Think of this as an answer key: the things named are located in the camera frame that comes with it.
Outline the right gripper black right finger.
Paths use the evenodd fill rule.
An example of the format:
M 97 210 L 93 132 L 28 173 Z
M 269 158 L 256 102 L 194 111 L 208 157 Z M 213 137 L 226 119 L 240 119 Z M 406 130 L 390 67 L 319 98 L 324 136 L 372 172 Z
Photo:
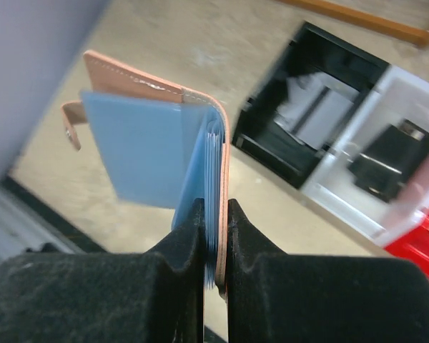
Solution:
M 429 342 L 429 281 L 386 257 L 287 254 L 228 210 L 231 342 Z

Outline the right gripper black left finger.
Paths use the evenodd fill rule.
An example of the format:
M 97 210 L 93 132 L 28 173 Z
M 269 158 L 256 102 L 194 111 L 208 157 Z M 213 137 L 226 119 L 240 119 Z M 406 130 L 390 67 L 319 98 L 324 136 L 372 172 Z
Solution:
M 204 203 L 141 254 L 23 253 L 0 264 L 0 342 L 202 342 Z

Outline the pink leather card holder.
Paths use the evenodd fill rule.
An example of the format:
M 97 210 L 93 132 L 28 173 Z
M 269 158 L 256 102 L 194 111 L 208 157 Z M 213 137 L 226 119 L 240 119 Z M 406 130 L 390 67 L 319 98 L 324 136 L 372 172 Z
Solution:
M 230 124 L 208 94 L 135 69 L 97 51 L 84 52 L 91 89 L 62 106 L 66 136 L 88 124 L 116 195 L 173 209 L 172 226 L 204 202 L 206 283 L 227 288 Z

